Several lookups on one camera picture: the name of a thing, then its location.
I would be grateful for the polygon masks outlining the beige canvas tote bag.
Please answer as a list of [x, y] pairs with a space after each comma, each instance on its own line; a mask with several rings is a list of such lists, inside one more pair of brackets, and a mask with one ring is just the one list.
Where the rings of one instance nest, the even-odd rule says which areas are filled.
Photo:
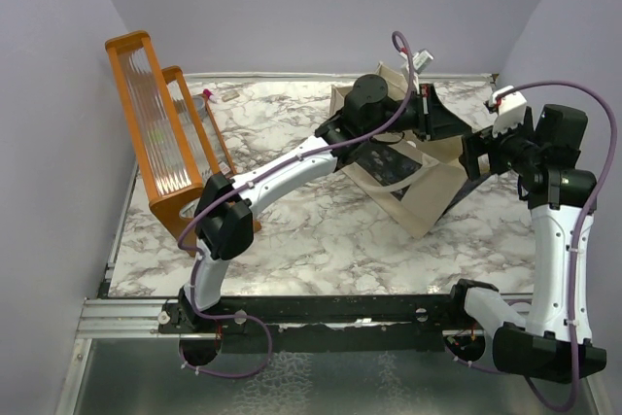
[[414, 133], [381, 135], [342, 171], [415, 239], [425, 236], [453, 206], [482, 185], [459, 163], [458, 136], [420, 141]]

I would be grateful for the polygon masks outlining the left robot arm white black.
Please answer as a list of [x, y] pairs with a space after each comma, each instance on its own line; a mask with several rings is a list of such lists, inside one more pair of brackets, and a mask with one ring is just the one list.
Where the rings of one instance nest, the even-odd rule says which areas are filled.
[[201, 332], [214, 323], [228, 263], [252, 245], [256, 216], [273, 202], [351, 164], [362, 167], [367, 159], [384, 174], [397, 173], [399, 165], [383, 154], [389, 144], [380, 137], [386, 133], [412, 134], [418, 151], [436, 142], [444, 146], [440, 155], [423, 156], [417, 169], [388, 185], [365, 172], [358, 185], [367, 193], [412, 189], [428, 182], [439, 163], [458, 159], [461, 139], [471, 128], [442, 104], [434, 86], [411, 81], [400, 100], [392, 97], [393, 88], [380, 75], [363, 75], [345, 94], [342, 107], [296, 149], [253, 172], [208, 179], [185, 229], [197, 238], [195, 264], [180, 292], [181, 320], [189, 329]]

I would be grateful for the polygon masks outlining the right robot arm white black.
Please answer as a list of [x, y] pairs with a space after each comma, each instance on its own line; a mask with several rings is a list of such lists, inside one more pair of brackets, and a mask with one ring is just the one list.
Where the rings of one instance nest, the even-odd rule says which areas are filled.
[[606, 366], [606, 351], [592, 343], [585, 296], [593, 217], [581, 214], [597, 178], [575, 166], [588, 118], [555, 104], [544, 106], [537, 121], [525, 104], [495, 111], [491, 126], [464, 137], [461, 163], [474, 178], [486, 156], [491, 173], [519, 177], [536, 240], [531, 309], [521, 316], [495, 286], [461, 279], [446, 316], [456, 328], [477, 323], [492, 337], [496, 370], [568, 384]]

